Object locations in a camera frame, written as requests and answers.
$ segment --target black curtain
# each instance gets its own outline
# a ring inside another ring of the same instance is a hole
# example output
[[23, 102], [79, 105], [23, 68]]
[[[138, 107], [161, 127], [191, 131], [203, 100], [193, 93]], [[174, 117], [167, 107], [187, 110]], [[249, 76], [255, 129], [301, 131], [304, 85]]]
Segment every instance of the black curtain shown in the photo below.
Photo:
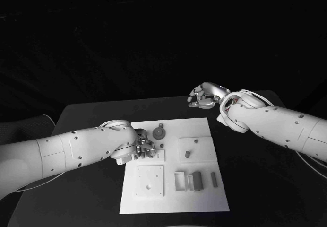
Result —
[[204, 81], [273, 90], [309, 113], [325, 96], [325, 14], [301, 3], [11, 3], [0, 8], [0, 121], [57, 121], [69, 104], [186, 96]]

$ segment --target robotic hand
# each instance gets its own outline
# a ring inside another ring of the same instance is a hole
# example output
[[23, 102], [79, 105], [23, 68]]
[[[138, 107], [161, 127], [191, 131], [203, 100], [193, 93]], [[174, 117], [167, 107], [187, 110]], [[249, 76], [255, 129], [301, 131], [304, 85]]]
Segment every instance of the robotic hand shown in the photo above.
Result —
[[108, 156], [122, 165], [152, 158], [154, 143], [144, 129], [125, 120], [108, 121], [99, 127], [0, 146], [0, 200], [31, 182], [80, 168]]
[[327, 120], [271, 104], [253, 96], [253, 92], [230, 92], [214, 83], [201, 83], [191, 91], [187, 101], [197, 97], [188, 107], [210, 109], [220, 104], [217, 121], [232, 130], [256, 136], [288, 149], [327, 161]]

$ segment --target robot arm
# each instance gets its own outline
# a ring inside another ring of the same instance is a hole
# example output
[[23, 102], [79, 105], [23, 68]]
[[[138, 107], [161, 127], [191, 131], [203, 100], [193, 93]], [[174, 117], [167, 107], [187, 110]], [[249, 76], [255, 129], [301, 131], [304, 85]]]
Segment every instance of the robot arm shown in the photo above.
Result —
[[124, 120], [47, 138], [0, 146], [0, 199], [31, 182], [80, 168], [108, 156], [121, 165], [132, 155], [155, 153], [145, 130]]
[[217, 121], [232, 130], [256, 136], [327, 162], [327, 120], [265, 103], [246, 90], [232, 92], [204, 82], [188, 95], [197, 96], [190, 107], [213, 108], [220, 104]]

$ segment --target white cable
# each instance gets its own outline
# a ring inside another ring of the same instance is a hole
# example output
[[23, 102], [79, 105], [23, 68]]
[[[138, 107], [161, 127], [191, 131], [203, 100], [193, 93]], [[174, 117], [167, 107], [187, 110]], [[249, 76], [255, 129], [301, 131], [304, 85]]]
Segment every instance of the white cable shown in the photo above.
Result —
[[[273, 106], [272, 105], [272, 103], [259, 95], [259, 94], [256, 94], [256, 93], [253, 93], [263, 101], [266, 101], [266, 103], [271, 105], [271, 106]], [[327, 177], [312, 168], [312, 166], [308, 164], [308, 162], [304, 160], [304, 158], [301, 157], [301, 155], [299, 155], [299, 153], [298, 153], [298, 151], [295, 151], [297, 152], [297, 154], [298, 154], [298, 156], [299, 156], [299, 158], [302, 159], [302, 161], [305, 162], [305, 164], [309, 166], [309, 168], [327, 179]], [[314, 160], [322, 167], [325, 167], [327, 168], [327, 166], [324, 165], [324, 164], [321, 164], [317, 160]]]
[[324, 168], [327, 168], [327, 166], [325, 166], [321, 162], [318, 162], [309, 155], [307, 155], [307, 157], [308, 157], [318, 165], [321, 165]]
[[49, 181], [46, 181], [43, 184], [37, 185], [36, 187], [33, 188], [29, 188], [29, 189], [23, 189], [23, 190], [17, 190], [17, 191], [13, 191], [13, 192], [23, 192], [23, 191], [27, 191], [30, 189], [34, 189], [37, 188], [39, 186], [44, 185], [46, 183], [49, 183], [50, 181], [53, 181], [63, 173], [60, 173], [55, 178], [52, 178]]

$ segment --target dark table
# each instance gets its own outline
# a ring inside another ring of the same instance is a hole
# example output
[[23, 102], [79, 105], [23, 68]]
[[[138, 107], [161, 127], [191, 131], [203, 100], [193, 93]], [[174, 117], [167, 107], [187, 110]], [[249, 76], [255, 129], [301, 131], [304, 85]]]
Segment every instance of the dark table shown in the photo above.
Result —
[[[272, 91], [256, 93], [284, 107]], [[206, 117], [230, 212], [119, 215], [125, 165], [116, 165], [108, 158], [26, 191], [8, 226], [325, 227], [327, 180], [294, 151], [250, 131], [235, 132], [219, 123], [217, 116], [219, 106], [210, 110], [188, 108], [187, 96], [75, 104], [65, 108], [52, 135], [99, 126], [108, 120], [138, 122]]]

